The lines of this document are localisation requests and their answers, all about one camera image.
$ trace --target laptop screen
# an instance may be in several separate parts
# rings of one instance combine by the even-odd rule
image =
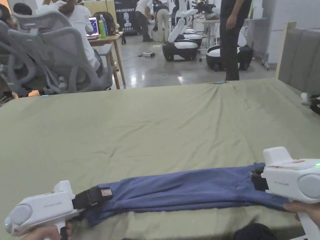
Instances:
[[[91,35],[87,34],[87,36],[98,36],[99,35],[99,28],[98,28],[98,24],[97,24],[97,18],[89,17],[89,20],[90,20],[90,23],[93,28],[93,34],[91,34]]]

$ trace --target cable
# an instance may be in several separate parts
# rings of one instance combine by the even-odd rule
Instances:
[[[106,0],[106,7],[107,7],[107,12],[109,12],[109,10],[108,10],[108,4],[107,4],[107,0]]]
[[[151,56],[151,57],[144,57],[144,58],[154,58],[154,57],[157,55],[157,53],[155,53],[155,52],[147,52],[147,53],[153,53],[153,54],[154,54],[154,56]],[[121,61],[122,61],[122,62],[124,62],[124,61],[128,61],[128,60],[130,60],[130,59],[132,59],[132,58],[136,58],[136,57],[142,57],[142,54],[140,54],[140,55],[138,55],[138,56],[134,56],[134,57],[128,58],[128,59],[125,59],[125,60],[121,60]]]
[[[132,59],[132,58],[128,58],[128,59],[126,59],[126,60],[121,60],[121,61],[122,61],[122,62],[128,61],[128,60],[130,60],[130,59]]]

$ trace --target banner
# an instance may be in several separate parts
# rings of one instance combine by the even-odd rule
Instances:
[[[119,31],[136,32],[139,24],[135,15],[138,0],[116,0],[116,17],[120,25]]]

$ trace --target upholstered headboard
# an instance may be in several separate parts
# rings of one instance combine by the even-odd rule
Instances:
[[[278,79],[309,94],[320,94],[320,32],[288,28]]]

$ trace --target water bottle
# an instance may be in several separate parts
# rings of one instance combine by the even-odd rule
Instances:
[[[103,22],[104,24],[104,30],[106,32],[106,36],[108,36],[108,29],[107,29],[107,24],[106,24],[106,20],[104,19],[103,15],[100,15],[100,20]]]
[[[100,37],[101,38],[106,38],[106,31],[104,29],[104,24],[103,21],[99,20],[99,29],[100,29]]]

